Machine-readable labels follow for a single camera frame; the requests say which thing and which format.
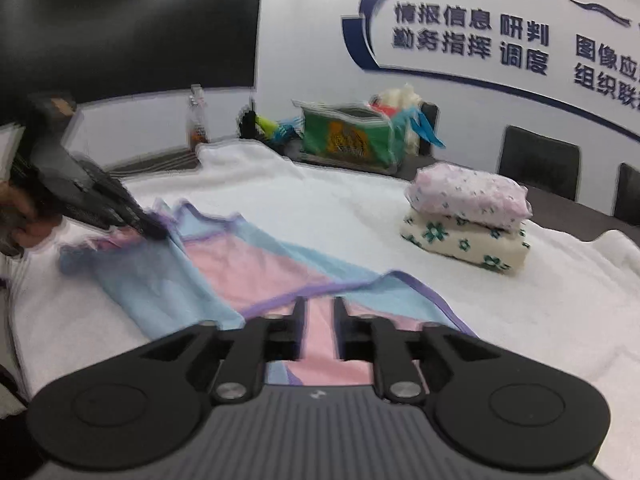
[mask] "pink fabric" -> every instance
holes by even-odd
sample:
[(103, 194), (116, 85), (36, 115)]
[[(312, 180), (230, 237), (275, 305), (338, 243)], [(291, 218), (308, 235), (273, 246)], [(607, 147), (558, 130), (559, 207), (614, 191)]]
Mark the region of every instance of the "pink fabric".
[[(303, 264), (251, 246), (231, 233), (187, 242), (185, 250), (216, 294), (240, 313), (255, 303), (307, 285), (329, 282), (327, 277)], [(302, 359), (286, 362), (287, 368), (308, 385), (371, 384), (369, 363), (344, 362), (336, 357), (332, 299), (324, 296), (308, 300)], [(270, 314), (288, 314), (292, 308), (293, 304), (288, 304), (271, 310)], [(376, 314), (353, 303), (348, 303), (347, 308), (353, 315)], [(385, 317), (402, 330), (416, 330), (420, 326), (415, 319)]]
[(134, 228), (121, 227), (110, 232), (107, 236), (87, 238), (79, 247), (86, 246), (94, 250), (104, 251), (121, 248), (142, 239), (142, 236)]
[(445, 162), (418, 170), (406, 197), (420, 213), (457, 216), (507, 230), (519, 228), (532, 215), (526, 187), (505, 176)]
[(260, 301), (329, 282), (319, 272), (251, 246), (232, 233), (187, 242), (184, 247), (216, 294), (240, 313)]
[[(277, 308), (270, 314), (288, 314), (293, 304)], [(366, 307), (347, 303), (352, 316), (375, 314)], [(385, 315), (399, 329), (418, 330), (421, 322), (403, 316)], [(340, 361), (336, 355), (333, 298), (311, 298), (306, 304), (305, 338), (300, 361), (287, 361), (287, 368), (308, 386), (345, 386), (371, 384), (371, 364), (363, 361)]]

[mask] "blue wave graphic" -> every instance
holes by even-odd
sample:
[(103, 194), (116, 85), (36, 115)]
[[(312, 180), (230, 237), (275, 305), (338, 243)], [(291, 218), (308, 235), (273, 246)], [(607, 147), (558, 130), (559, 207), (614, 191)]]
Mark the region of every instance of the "blue wave graphic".
[(351, 59), (353, 59), (356, 65), (361, 69), (367, 72), (403, 74), (435, 80), (449, 81), (453, 83), (474, 86), (476, 88), (489, 89), (497, 92), (503, 92), (509, 95), (515, 95), (523, 99), (538, 102), (540, 104), (574, 114), (578, 117), (585, 118), (588, 121), (600, 124), (605, 128), (610, 128), (611, 130), (622, 134), (625, 137), (634, 140), (635, 142), (640, 142), (640, 134), (636, 134), (628, 128), (620, 126), (619, 124), (612, 121), (606, 120), (600, 115), (594, 114), (588, 110), (583, 110), (582, 108), (578, 108), (577, 106), (559, 101), (557, 99), (553, 99), (542, 94), (536, 94), (535, 92), (530, 92), (521, 88), (511, 87), (500, 83), (494, 83), (491, 81), (485, 81), (461, 75), (434, 72), (430, 70), (405, 68), (399, 66), (380, 65), (375, 59), (373, 49), (371, 48), (369, 31), (370, 22), (374, 14), (373, 11), (380, 1), (383, 0), (361, 0), (359, 13), (356, 16), (342, 17), (342, 36), (344, 38), (344, 44), (347, 47), (347, 51), (351, 56)]
[(582, 4), (580, 2), (576, 2), (575, 0), (569, 0), (569, 1), (571, 3), (576, 4), (581, 9), (595, 10), (600, 14), (604, 14), (610, 20), (613, 20), (614, 22), (619, 23), (620, 25), (623, 25), (623, 27), (631, 27), (630, 19), (623, 18), (622, 16), (617, 15), (615, 12), (612, 12), (611, 10), (607, 9), (607, 7), (605, 6), (601, 6), (600, 4)]

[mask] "bottle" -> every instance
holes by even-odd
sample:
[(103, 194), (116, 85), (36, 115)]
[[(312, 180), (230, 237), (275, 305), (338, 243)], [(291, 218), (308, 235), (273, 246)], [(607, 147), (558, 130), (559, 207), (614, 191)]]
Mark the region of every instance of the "bottle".
[(207, 138), (207, 118), (204, 113), (204, 90), (200, 85), (191, 85), (187, 99), (187, 142), (192, 152), (198, 144), (209, 142)]

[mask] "green bag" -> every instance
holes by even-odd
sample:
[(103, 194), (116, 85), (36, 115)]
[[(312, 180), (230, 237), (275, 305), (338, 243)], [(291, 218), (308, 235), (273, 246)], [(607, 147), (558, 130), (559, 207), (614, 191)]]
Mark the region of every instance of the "green bag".
[(364, 104), (329, 106), (294, 102), (302, 108), (302, 160), (394, 174), (404, 157), (406, 122)]

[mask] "folded cloth stack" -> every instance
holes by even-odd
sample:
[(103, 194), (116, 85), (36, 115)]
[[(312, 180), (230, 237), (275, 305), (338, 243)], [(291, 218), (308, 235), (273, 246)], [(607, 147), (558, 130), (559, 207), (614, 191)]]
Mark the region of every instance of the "folded cloth stack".
[(510, 178), (440, 162), (418, 171), (406, 197), (400, 234), (418, 247), (493, 270), (524, 263), (531, 206)]

